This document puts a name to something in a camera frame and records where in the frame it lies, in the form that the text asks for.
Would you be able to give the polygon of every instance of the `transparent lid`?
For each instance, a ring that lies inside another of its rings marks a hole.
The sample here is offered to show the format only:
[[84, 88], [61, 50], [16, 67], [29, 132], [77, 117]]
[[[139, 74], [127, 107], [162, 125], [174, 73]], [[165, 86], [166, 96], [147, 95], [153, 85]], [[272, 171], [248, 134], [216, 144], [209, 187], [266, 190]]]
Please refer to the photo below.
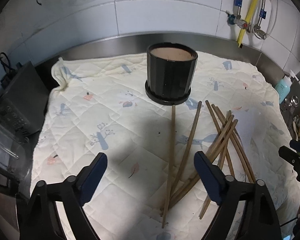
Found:
[[30, 144], [0, 124], [0, 173], [21, 181], [29, 171]]

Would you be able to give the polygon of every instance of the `neon yellow object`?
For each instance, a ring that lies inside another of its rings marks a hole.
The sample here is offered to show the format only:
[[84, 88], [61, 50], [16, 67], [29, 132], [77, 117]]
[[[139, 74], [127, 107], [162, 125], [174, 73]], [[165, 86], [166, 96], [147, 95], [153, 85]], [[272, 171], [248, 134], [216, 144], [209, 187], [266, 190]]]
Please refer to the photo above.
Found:
[[[247, 16], [244, 19], [247, 23], [251, 22], [252, 15], [253, 15], [253, 12], [254, 12], [254, 10], [257, 6], [258, 1], [259, 0], [252, 0], [249, 11], [247, 13]], [[237, 39], [237, 43], [239, 45], [238, 47], [241, 46], [241, 43], [242, 43], [243, 36], [244, 36], [245, 32], [246, 32], [246, 30], [244, 30], [244, 29], [240, 30], [240, 33], [239, 33], [239, 36], [238, 36], [238, 39]]]

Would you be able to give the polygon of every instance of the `tile wall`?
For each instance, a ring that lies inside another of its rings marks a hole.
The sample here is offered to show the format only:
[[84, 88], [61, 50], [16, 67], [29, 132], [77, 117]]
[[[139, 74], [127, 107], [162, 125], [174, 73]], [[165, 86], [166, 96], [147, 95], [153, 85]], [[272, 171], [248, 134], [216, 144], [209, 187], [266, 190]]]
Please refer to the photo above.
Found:
[[[10, 0], [0, 14], [0, 52], [12, 64], [38, 64], [89, 41], [127, 33], [182, 31], [236, 40], [227, 24], [234, 0]], [[243, 0], [245, 17], [251, 0]], [[300, 13], [291, 0], [266, 0], [262, 30], [277, 22], [270, 37], [246, 34], [243, 44], [264, 52], [283, 70], [300, 71]]]

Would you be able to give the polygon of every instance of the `black cylindrical container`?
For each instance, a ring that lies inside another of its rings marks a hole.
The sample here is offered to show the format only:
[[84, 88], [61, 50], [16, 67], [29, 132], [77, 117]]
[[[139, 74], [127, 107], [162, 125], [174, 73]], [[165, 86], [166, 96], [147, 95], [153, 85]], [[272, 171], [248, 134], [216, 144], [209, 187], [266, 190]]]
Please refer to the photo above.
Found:
[[172, 106], [186, 101], [198, 54], [177, 43], [158, 43], [147, 49], [146, 94], [156, 103]]

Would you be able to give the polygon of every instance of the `quilted mat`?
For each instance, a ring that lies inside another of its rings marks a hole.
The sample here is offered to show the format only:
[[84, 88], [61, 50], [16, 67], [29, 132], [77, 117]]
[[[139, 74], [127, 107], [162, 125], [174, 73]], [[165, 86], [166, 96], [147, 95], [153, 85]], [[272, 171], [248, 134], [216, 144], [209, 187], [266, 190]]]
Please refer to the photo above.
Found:
[[[209, 100], [223, 113], [236, 116], [257, 111], [263, 124], [258, 138], [248, 138], [245, 151], [257, 179], [269, 189], [281, 223], [295, 217], [300, 184], [293, 168], [278, 155], [291, 136], [280, 114], [278, 94], [251, 64], [198, 52], [190, 98], [176, 106], [174, 175], [191, 130], [198, 101]], [[146, 54], [78, 61], [59, 61], [52, 68], [59, 83], [50, 95], [48, 111], [34, 150], [31, 192], [39, 180], [62, 182], [91, 163], [99, 152], [108, 168], [84, 211], [102, 240], [201, 239], [216, 210], [211, 203], [199, 213], [207, 193], [201, 181], [167, 215], [161, 228], [171, 107], [151, 101], [145, 93]], [[238, 125], [252, 126], [249, 118]], [[194, 153], [206, 152], [217, 131], [202, 104], [185, 172], [178, 186], [194, 171]], [[231, 142], [228, 145], [237, 180], [246, 176]], [[223, 167], [229, 174], [229, 168]], [[61, 203], [58, 210], [68, 239], [74, 239]], [[235, 236], [243, 205], [237, 209], [229, 239]], [[282, 227], [291, 232], [293, 223]]]

